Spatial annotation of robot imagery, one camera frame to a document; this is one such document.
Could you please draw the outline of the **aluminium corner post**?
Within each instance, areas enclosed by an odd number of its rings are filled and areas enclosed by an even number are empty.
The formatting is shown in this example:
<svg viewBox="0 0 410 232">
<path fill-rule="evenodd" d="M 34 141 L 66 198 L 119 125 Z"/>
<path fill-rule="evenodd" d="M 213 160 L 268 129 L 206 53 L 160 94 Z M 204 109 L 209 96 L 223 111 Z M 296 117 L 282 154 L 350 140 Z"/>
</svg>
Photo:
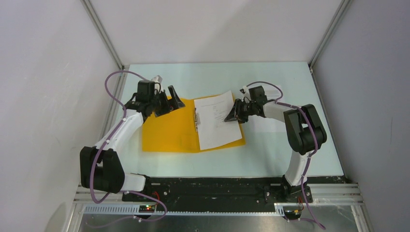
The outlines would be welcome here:
<svg viewBox="0 0 410 232">
<path fill-rule="evenodd" d="M 80 2 L 83 4 L 84 9 L 86 10 L 92 24 L 94 25 L 97 33 L 99 34 L 104 46 L 106 47 L 109 55 L 111 56 L 112 60 L 116 64 L 116 66 L 120 69 L 124 69 L 124 64 L 121 61 L 116 49 L 114 48 L 114 45 L 97 13 L 97 11 L 94 8 L 94 5 L 90 0 L 80 0 Z"/>
<path fill-rule="evenodd" d="M 352 0 L 342 0 L 335 12 L 335 14 L 333 15 L 327 29 L 325 30 L 324 35 L 322 36 L 318 46 L 316 47 L 313 56 L 311 57 L 308 66 L 310 69 L 310 72 L 313 73 L 314 71 L 314 66 L 316 65 L 317 61 L 319 60 L 319 58 L 321 57 L 324 49 L 326 48 L 326 46 L 328 45 L 328 43 L 330 42 L 331 37 L 333 36 L 333 34 L 335 33 L 337 27 L 339 26 L 339 24 L 341 23 L 341 21 L 343 20 L 343 17 L 345 16 L 345 14 L 347 13 L 349 7 L 352 4 Z"/>
</svg>

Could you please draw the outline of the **controller board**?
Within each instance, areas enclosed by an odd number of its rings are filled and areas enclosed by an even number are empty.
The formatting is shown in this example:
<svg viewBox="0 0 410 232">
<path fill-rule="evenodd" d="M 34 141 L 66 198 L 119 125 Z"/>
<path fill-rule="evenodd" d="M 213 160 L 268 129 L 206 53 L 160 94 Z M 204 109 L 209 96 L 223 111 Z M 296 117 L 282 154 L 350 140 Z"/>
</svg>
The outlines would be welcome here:
<svg viewBox="0 0 410 232">
<path fill-rule="evenodd" d="M 139 213 L 154 213 L 156 210 L 155 205 L 140 205 L 138 208 Z"/>
<path fill-rule="evenodd" d="M 285 210 L 284 218 L 286 220 L 300 220 L 301 211 L 300 210 Z"/>
</svg>

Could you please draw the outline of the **left aluminium corner post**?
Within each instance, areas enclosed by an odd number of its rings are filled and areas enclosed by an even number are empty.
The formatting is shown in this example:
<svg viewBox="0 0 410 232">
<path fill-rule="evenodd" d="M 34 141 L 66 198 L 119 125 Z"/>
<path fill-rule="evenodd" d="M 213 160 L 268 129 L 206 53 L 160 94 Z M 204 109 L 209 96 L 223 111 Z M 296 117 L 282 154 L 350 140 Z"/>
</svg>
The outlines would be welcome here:
<svg viewBox="0 0 410 232">
<path fill-rule="evenodd" d="M 83 4 L 84 9 L 86 10 L 92 24 L 94 25 L 97 33 L 99 34 L 104 46 L 106 47 L 109 55 L 111 56 L 112 60 L 116 64 L 116 66 L 120 69 L 124 69 L 124 64 L 121 61 L 116 49 L 114 48 L 114 45 L 97 13 L 97 11 L 94 8 L 94 5 L 90 0 L 80 0 L 80 2 Z"/>
</svg>

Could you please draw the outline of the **yellow plastic folder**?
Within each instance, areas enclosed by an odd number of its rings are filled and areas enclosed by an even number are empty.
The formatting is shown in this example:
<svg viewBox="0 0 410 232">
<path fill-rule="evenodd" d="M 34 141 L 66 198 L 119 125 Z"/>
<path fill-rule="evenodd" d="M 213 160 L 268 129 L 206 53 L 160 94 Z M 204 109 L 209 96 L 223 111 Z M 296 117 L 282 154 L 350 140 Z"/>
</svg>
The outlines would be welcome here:
<svg viewBox="0 0 410 232">
<path fill-rule="evenodd" d="M 194 100 L 182 99 L 184 108 L 160 117 L 150 116 L 142 126 L 142 150 L 175 153 L 205 152 L 199 149 L 198 133 L 195 131 Z"/>
</svg>

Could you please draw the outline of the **right aluminium corner post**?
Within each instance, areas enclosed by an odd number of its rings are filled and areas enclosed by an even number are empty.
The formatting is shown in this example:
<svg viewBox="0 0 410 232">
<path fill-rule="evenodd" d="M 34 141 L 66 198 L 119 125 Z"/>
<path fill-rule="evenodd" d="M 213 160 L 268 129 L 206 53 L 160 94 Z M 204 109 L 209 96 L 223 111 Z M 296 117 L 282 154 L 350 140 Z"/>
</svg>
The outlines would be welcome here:
<svg viewBox="0 0 410 232">
<path fill-rule="evenodd" d="M 310 72 L 313 73 L 314 71 L 314 66 L 316 65 L 317 61 L 319 60 L 319 58 L 321 57 L 324 49 L 326 48 L 326 46 L 328 45 L 328 43 L 330 42 L 331 37 L 333 36 L 333 34 L 335 33 L 337 27 L 339 26 L 339 24 L 341 23 L 341 21 L 343 20 L 343 17 L 345 16 L 345 14 L 347 13 L 349 7 L 352 4 L 352 0 L 342 0 L 335 12 L 335 14 L 333 15 L 327 29 L 325 30 L 324 35 L 322 36 L 318 46 L 316 47 L 313 56 L 311 57 L 308 66 L 310 69 Z"/>
</svg>

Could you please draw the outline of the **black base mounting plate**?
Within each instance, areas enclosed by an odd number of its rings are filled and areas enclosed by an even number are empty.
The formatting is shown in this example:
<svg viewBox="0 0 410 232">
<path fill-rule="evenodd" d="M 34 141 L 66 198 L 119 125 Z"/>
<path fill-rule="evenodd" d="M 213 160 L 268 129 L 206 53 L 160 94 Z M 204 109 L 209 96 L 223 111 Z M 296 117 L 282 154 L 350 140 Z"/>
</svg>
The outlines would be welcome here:
<svg viewBox="0 0 410 232">
<path fill-rule="evenodd" d="M 276 211 L 276 203 L 313 202 L 309 186 L 289 187 L 282 177 L 151 177 L 142 193 L 123 194 L 122 201 L 158 197 L 168 212 L 194 213 L 268 213 Z"/>
</svg>

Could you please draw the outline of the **white text paper sheet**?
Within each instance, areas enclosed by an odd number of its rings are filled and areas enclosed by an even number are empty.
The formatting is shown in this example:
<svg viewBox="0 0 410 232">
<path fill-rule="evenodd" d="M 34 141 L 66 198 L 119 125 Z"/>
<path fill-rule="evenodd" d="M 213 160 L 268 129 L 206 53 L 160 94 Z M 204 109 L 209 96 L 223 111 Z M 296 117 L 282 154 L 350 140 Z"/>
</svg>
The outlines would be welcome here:
<svg viewBox="0 0 410 232">
<path fill-rule="evenodd" d="M 264 88 L 264 94 L 267 96 L 268 100 L 274 100 L 282 96 L 280 86 L 256 83 L 249 86 L 249 89 L 258 86 Z M 289 107 L 277 105 L 274 101 L 268 102 L 263 108 L 265 117 L 257 115 L 249 116 L 249 120 L 246 124 L 248 124 L 249 129 L 254 133 L 286 132 L 283 113 L 287 110 L 289 110 Z"/>
</svg>

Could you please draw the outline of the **left controller board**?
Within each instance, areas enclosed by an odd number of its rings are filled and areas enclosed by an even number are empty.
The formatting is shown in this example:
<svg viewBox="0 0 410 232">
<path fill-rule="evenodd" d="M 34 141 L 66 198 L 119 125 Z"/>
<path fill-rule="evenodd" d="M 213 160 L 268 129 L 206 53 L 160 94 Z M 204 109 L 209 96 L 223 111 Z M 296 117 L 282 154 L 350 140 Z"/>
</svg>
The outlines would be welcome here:
<svg viewBox="0 0 410 232">
<path fill-rule="evenodd" d="M 140 205 L 138 208 L 139 213 L 154 213 L 156 210 L 155 205 Z"/>
</svg>

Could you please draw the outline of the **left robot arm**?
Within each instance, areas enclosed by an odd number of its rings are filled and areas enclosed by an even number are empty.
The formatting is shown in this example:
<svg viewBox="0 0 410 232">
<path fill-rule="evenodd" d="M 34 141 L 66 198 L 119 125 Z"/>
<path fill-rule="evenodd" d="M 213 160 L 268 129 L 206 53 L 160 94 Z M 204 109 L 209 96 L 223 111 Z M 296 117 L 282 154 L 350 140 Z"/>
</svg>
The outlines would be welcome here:
<svg viewBox="0 0 410 232">
<path fill-rule="evenodd" d="M 184 107 L 173 86 L 164 90 L 158 81 L 139 81 L 137 91 L 122 106 L 124 115 L 119 123 L 93 147 L 80 151 L 81 185 L 109 193 L 134 191 L 139 200 L 149 200 L 153 189 L 145 183 L 146 177 L 124 170 L 124 148 L 149 116 L 159 117 Z"/>
</svg>

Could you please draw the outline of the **aluminium frame rail front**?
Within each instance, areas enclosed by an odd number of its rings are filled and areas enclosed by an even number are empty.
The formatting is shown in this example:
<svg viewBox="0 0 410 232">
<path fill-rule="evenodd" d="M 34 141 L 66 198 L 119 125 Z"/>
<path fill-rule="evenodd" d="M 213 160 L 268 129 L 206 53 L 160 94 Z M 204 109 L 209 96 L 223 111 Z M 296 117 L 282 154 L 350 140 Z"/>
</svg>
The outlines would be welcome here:
<svg viewBox="0 0 410 232">
<path fill-rule="evenodd" d="M 254 201 L 272 200 L 273 192 L 279 188 L 278 185 L 270 185 L 269 195 L 265 190 L 253 190 L 250 184 L 244 187 L 221 187 L 218 186 L 212 190 L 210 187 L 194 185 L 187 191 L 160 190 L 160 200 L 164 203 L 166 200 L 181 200 L 183 197 L 203 197 L 205 199 L 222 199 L 226 197 L 231 200 L 238 200 L 240 197 L 250 197 Z M 357 184 L 307 184 L 305 188 L 306 199 L 312 205 L 364 205 L 364 199 Z M 123 199 L 123 193 L 110 193 L 103 203 L 125 203 L 125 202 L 142 202 L 143 197 L 128 193 Z"/>
</svg>

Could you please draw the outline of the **right controller board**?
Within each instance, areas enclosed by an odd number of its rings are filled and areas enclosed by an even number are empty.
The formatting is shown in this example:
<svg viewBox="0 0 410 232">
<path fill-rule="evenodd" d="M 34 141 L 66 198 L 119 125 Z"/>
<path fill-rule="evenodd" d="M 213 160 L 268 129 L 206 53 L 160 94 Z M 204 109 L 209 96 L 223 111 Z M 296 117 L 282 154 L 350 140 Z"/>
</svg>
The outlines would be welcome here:
<svg viewBox="0 0 410 232">
<path fill-rule="evenodd" d="M 301 211 L 300 210 L 285 210 L 284 218 L 286 220 L 300 220 Z"/>
</svg>

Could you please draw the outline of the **metal folder clip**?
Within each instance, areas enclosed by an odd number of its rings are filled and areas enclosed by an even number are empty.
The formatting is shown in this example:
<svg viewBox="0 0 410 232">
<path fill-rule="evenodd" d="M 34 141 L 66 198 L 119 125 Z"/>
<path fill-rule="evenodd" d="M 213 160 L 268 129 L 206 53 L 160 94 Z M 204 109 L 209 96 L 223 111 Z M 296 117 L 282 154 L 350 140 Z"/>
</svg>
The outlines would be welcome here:
<svg viewBox="0 0 410 232">
<path fill-rule="evenodd" d="M 200 125 L 200 112 L 199 110 L 195 107 L 194 108 L 194 125 L 195 125 L 195 131 L 198 132 L 199 125 Z"/>
</svg>

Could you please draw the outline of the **white printed paper sheets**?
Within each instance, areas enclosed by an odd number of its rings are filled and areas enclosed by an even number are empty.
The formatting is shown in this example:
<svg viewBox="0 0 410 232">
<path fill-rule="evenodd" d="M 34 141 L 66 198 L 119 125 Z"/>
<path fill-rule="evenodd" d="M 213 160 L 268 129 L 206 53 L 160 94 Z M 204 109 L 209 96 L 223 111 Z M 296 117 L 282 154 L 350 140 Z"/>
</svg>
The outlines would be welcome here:
<svg viewBox="0 0 410 232">
<path fill-rule="evenodd" d="M 229 90 L 223 94 L 195 99 L 194 107 L 200 112 L 198 129 L 200 151 L 223 149 L 244 145 L 245 138 L 237 121 L 224 122 L 234 105 L 234 97 Z"/>
</svg>

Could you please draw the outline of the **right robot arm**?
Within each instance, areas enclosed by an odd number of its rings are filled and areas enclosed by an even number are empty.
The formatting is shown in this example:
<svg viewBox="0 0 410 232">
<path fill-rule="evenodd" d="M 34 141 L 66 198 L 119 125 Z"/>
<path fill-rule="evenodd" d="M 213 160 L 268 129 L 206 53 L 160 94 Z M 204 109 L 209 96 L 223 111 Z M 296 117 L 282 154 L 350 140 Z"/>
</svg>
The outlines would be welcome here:
<svg viewBox="0 0 410 232">
<path fill-rule="evenodd" d="M 293 202 L 305 187 L 311 158 L 327 141 L 327 134 L 314 105 L 291 105 L 269 99 L 263 86 L 240 89 L 243 98 L 235 99 L 225 122 L 246 123 L 250 116 L 275 119 L 285 124 L 292 149 L 289 167 L 282 177 L 281 196 Z"/>
</svg>

